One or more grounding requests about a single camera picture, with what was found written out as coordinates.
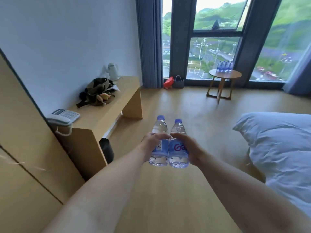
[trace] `bed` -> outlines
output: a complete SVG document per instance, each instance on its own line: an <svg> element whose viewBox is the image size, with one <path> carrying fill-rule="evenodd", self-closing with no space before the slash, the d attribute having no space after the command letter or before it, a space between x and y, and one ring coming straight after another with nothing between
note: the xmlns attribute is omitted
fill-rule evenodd
<svg viewBox="0 0 311 233"><path fill-rule="evenodd" d="M267 186L311 218L311 115L254 112L233 128L249 145L249 161Z"/></svg>

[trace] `hand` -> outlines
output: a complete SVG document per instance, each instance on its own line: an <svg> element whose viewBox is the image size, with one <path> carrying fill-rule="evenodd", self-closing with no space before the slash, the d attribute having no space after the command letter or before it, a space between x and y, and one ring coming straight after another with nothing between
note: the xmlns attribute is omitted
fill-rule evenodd
<svg viewBox="0 0 311 233"><path fill-rule="evenodd" d="M142 148L144 154L145 154L145 162L150 159L151 152L154 150L154 148L158 145L159 141L162 139L170 139L171 136L162 132L162 133L147 133L143 139L142 143L139 145L139 147Z"/></svg>
<svg viewBox="0 0 311 233"><path fill-rule="evenodd" d="M207 152L197 143L197 141L192 137L178 132L172 132L171 136L184 143L186 149L189 151L189 162L195 166L199 166L202 158L207 155Z"/></svg>

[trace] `barcode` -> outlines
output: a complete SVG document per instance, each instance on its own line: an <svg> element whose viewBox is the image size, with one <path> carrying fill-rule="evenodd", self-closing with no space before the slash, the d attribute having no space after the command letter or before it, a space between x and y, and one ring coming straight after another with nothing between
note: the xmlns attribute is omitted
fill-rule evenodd
<svg viewBox="0 0 311 233"><path fill-rule="evenodd" d="M162 150L162 140L159 140L156 150Z"/></svg>

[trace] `gray bag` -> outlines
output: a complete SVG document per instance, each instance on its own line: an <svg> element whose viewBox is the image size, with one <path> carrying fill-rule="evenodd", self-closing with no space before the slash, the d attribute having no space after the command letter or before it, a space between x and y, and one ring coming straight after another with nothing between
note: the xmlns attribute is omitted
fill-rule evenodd
<svg viewBox="0 0 311 233"><path fill-rule="evenodd" d="M184 88L185 80L182 80L180 75L177 75L172 85L173 88Z"/></svg>

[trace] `person's left hand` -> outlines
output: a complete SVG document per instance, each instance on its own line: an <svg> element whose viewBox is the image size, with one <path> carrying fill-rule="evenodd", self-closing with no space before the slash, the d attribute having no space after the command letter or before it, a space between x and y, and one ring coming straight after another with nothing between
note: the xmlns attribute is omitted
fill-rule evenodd
<svg viewBox="0 0 311 233"><path fill-rule="evenodd" d="M151 152L158 145L159 141L162 139L170 139L171 136L162 132L162 133L147 133L142 139L142 143L139 145L144 154L145 154L145 162L150 159Z"/></svg>

